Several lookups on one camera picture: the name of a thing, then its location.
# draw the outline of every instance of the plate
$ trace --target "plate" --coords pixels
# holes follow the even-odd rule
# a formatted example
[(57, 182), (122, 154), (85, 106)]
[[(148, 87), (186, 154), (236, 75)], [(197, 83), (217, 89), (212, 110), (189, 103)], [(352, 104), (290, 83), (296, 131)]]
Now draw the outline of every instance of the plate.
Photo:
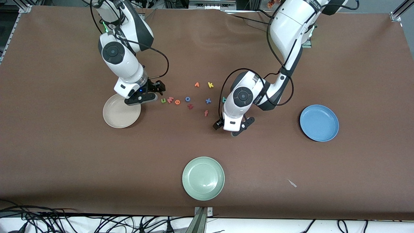
[(190, 197), (199, 201), (211, 200), (223, 189), (223, 168), (210, 157), (195, 158), (184, 168), (183, 186)]
[(141, 114), (141, 105), (128, 106), (119, 94), (109, 98), (103, 107), (103, 118), (113, 128), (125, 128), (132, 125)]
[(339, 131), (338, 118), (329, 108), (315, 104), (306, 107), (300, 118), (302, 131), (312, 140), (332, 140)]

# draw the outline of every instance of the brown tabletop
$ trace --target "brown tabletop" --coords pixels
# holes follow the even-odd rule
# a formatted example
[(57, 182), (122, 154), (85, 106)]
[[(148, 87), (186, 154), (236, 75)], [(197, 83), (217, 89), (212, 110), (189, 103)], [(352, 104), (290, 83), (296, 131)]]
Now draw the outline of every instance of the brown tabletop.
[[(22, 15), (0, 65), (1, 198), (112, 214), (181, 216), (213, 206), (231, 217), (413, 219), (414, 62), (399, 23), (386, 14), (321, 16), (293, 75), (293, 99), (270, 112), (251, 107), (256, 122), (231, 137), (212, 128), (224, 79), (242, 67), (279, 69), (264, 26), (217, 10), (156, 10), (147, 22), (153, 47), (170, 60), (164, 96), (181, 104), (145, 104), (135, 124), (114, 129), (102, 108), (117, 77), (98, 53), (89, 9)], [(137, 58), (150, 76), (166, 68), (153, 51)], [(335, 139), (301, 132), (298, 117), (311, 104), (338, 116)], [(210, 201), (181, 184), (198, 156), (225, 171)]]

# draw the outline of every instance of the robotic arm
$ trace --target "robotic arm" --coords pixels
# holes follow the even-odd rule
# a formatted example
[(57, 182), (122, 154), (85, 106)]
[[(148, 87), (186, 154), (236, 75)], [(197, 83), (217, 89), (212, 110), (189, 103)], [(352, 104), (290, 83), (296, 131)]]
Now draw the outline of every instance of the robotic arm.
[(157, 100), (154, 92), (162, 95), (165, 85), (161, 81), (151, 82), (135, 57), (154, 41), (148, 24), (127, 0), (93, 0), (92, 6), (112, 29), (99, 37), (98, 49), (108, 67), (119, 77), (114, 90), (125, 98), (127, 105)]
[[(347, 2), (347, 0), (331, 1), (338, 5)], [(312, 33), (315, 21), (322, 12), (321, 6), (329, 2), (330, 0), (286, 0), (283, 3), (270, 26), (272, 41), (285, 61), (284, 66), (279, 70), (276, 82), (271, 84), (251, 71), (240, 73), (233, 82), (231, 93), (223, 105), (224, 122), (221, 120), (216, 122), (214, 125), (216, 129), (224, 125), (224, 130), (232, 131), (233, 136), (237, 136), (254, 122), (253, 117), (242, 121), (251, 105), (255, 104), (261, 110), (269, 111), (279, 104), (302, 55), (302, 44)], [(329, 11), (324, 10), (324, 13), (333, 14), (338, 10), (339, 7), (330, 8)]]

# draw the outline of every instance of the beige plate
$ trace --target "beige plate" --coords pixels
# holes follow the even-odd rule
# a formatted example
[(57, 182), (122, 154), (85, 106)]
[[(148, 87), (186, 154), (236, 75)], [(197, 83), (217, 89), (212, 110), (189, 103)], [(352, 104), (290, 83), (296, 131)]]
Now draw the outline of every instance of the beige plate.
[(125, 128), (132, 125), (141, 114), (141, 105), (128, 106), (119, 94), (109, 98), (103, 107), (103, 118), (113, 128)]

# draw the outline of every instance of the green led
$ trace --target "green led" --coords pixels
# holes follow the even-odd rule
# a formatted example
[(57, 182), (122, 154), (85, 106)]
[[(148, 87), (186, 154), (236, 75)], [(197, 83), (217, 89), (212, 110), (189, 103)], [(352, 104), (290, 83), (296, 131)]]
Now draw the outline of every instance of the green led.
[(102, 22), (102, 23), (103, 23), (103, 26), (105, 27), (105, 31), (108, 32), (108, 28), (106, 27), (105, 22)]

